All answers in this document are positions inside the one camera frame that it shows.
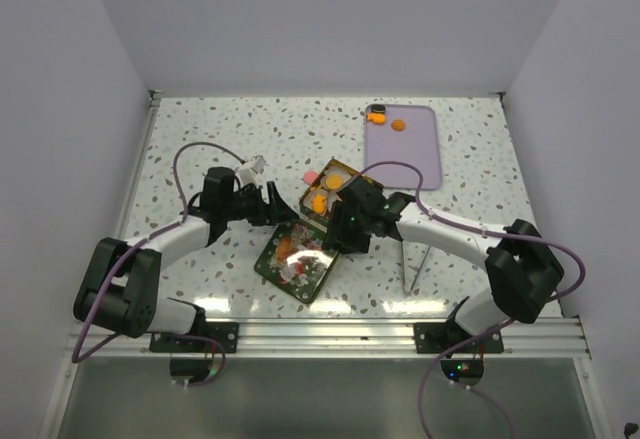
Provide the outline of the metal tongs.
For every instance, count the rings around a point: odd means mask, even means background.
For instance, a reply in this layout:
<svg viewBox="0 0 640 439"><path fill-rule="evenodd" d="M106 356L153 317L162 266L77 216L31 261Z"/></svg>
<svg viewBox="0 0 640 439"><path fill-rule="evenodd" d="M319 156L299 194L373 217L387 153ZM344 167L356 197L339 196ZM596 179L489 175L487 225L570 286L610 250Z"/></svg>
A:
<svg viewBox="0 0 640 439"><path fill-rule="evenodd" d="M404 241L401 243L401 290L405 296L413 293L423 274L431 252L431 247Z"/></svg>

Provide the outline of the green cookie tin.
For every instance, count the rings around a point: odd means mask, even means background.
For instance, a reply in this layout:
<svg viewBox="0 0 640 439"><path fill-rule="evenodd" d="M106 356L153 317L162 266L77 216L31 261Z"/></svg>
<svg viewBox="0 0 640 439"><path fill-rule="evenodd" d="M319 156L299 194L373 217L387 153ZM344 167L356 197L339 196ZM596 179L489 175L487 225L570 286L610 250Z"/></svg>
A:
<svg viewBox="0 0 640 439"><path fill-rule="evenodd" d="M319 172L306 173L303 180L307 189L299 199L301 219L293 231L298 235L325 232L333 205L342 201L338 192L358 174L356 169L335 158Z"/></svg>

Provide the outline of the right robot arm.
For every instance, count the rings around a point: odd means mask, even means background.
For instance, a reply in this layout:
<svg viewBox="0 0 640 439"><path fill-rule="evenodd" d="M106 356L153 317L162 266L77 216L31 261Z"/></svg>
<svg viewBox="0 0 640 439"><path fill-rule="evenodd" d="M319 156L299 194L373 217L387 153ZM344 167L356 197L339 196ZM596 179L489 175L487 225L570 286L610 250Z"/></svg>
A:
<svg viewBox="0 0 640 439"><path fill-rule="evenodd" d="M508 320L534 323L564 276L564 270L527 221L500 230L428 209L406 193L386 197L362 177L338 191L330 212L325 250L366 253L371 237L422 244L479 267L489 286L450 314L445 338L451 348L468 351L485 330Z"/></svg>

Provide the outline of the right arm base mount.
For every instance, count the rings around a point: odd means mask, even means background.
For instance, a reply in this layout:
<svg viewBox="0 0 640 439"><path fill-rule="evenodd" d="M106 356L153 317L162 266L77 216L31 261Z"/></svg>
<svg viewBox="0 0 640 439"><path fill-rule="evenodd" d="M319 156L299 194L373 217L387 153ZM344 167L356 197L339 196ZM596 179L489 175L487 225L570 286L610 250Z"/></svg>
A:
<svg viewBox="0 0 640 439"><path fill-rule="evenodd" d="M449 314L444 322L416 322L413 325L413 339L418 354L440 354L448 348L471 337L455 323L455 316L468 300L466 297ZM500 332L479 341L467 344L460 353L501 354L505 351Z"/></svg>

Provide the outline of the orange star cookie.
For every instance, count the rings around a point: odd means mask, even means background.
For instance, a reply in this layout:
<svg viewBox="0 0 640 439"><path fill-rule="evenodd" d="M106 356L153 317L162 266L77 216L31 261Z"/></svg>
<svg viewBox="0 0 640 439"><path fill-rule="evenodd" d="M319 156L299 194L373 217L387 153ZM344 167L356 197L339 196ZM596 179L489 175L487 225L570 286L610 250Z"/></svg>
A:
<svg viewBox="0 0 640 439"><path fill-rule="evenodd" d="M312 210L318 215L324 215L327 211L327 197L316 194L311 200Z"/></svg>

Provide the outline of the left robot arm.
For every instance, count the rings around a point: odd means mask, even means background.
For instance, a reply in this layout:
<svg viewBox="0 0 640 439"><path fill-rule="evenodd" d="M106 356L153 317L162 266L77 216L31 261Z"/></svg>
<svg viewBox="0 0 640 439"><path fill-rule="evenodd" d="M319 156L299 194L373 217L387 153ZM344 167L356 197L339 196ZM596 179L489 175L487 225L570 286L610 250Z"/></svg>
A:
<svg viewBox="0 0 640 439"><path fill-rule="evenodd" d="M115 334L137 338L172 333L185 351L201 349L208 338L204 310L192 303L159 296L161 273L178 260L213 244L234 221L278 226L298 219L274 182L267 196L252 179L226 167L204 178L198 203L186 216L148 238L98 242L73 305L77 320Z"/></svg>

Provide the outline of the gold tin lid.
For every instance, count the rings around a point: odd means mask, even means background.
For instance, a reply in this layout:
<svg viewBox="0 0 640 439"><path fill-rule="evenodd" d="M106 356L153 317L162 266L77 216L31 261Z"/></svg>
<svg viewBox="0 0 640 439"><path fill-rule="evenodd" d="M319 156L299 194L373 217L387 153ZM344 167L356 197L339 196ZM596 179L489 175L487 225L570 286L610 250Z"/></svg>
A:
<svg viewBox="0 0 640 439"><path fill-rule="evenodd" d="M264 280L302 304L311 304L340 254L323 248L325 233L298 220L279 225L254 264Z"/></svg>

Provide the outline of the pink round cookie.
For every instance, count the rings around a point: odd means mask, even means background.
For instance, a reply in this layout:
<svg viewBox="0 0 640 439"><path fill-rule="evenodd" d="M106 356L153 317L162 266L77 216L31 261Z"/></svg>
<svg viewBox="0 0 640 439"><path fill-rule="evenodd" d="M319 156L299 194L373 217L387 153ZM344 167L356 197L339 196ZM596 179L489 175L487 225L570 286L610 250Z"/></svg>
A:
<svg viewBox="0 0 640 439"><path fill-rule="evenodd" d="M312 183L316 177L317 174L314 171L308 171L304 174L303 179L306 183Z"/></svg>

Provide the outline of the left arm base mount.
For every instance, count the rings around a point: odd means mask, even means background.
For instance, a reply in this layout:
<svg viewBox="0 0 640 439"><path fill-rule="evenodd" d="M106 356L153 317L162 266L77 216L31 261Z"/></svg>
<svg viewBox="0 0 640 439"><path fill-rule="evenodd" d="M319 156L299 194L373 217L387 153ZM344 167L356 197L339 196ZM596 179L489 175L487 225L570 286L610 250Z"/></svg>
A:
<svg viewBox="0 0 640 439"><path fill-rule="evenodd" d="M189 354L237 350L240 325L238 322L210 322L200 324L186 334L153 333L149 351L152 353Z"/></svg>

